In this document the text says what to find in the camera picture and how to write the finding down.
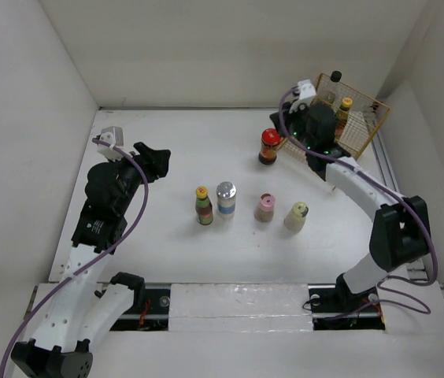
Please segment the yellow-cap sauce bottle front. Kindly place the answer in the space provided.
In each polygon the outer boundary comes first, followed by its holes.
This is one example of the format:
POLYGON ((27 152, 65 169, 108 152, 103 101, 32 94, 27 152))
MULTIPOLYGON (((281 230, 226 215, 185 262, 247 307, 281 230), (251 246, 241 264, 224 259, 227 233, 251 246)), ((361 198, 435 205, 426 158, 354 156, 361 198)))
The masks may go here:
POLYGON ((204 186, 196 188, 195 211, 198 223, 210 225, 213 222, 213 206, 209 199, 208 189, 204 186))

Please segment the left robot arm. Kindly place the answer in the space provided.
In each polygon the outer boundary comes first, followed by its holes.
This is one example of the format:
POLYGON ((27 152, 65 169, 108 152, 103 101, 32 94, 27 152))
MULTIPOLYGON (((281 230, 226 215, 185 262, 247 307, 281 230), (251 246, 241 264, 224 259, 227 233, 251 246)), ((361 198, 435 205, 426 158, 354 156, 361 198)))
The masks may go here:
POLYGON ((131 154, 107 142, 97 145, 106 160, 87 174, 86 200, 61 281, 40 302, 48 308, 31 338, 9 348, 8 356, 27 377, 88 376, 94 348, 117 319, 150 306, 141 276, 119 272, 104 291, 97 286, 117 247, 137 226, 125 219, 136 191, 166 177, 171 152, 142 142, 131 154))

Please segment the yellow-cap sauce bottle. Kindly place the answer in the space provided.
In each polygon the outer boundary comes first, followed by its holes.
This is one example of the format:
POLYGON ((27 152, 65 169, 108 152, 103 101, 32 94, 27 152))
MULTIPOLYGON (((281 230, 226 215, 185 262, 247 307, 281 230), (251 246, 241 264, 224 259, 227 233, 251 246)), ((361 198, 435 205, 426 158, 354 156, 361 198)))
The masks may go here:
POLYGON ((349 113, 352 105, 353 105, 353 99, 350 97, 345 97, 342 99, 341 104, 338 110, 336 111, 335 116, 337 119, 337 124, 335 127, 335 138, 337 140, 341 139, 342 133, 349 119, 349 113))
POLYGON ((213 206, 209 199, 208 189, 204 186, 196 188, 195 211, 198 223, 210 225, 213 222, 213 206))

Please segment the tall black-cap glass bottle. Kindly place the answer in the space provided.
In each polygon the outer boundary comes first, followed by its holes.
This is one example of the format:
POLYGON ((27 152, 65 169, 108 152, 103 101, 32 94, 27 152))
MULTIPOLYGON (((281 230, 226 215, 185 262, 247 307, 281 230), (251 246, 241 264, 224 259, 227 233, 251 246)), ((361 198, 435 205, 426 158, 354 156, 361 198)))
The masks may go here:
POLYGON ((342 78, 342 73, 340 71, 338 70, 333 71, 322 91, 321 99, 330 106, 332 106, 336 100, 338 94, 338 84, 341 78, 342 78))

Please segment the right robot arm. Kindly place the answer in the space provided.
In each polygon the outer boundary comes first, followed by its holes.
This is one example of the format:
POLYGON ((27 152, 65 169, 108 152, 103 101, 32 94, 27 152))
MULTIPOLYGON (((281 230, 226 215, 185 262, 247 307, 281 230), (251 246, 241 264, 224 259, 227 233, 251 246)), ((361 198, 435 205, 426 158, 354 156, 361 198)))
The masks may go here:
POLYGON ((436 267, 426 202, 407 198, 367 174, 351 154, 335 141, 335 116, 325 104, 296 106, 282 101, 270 116, 277 132, 302 150, 308 166, 324 181, 341 189, 372 221, 368 253, 338 276, 325 301, 357 311, 363 298, 394 279, 393 272, 426 255, 436 267))

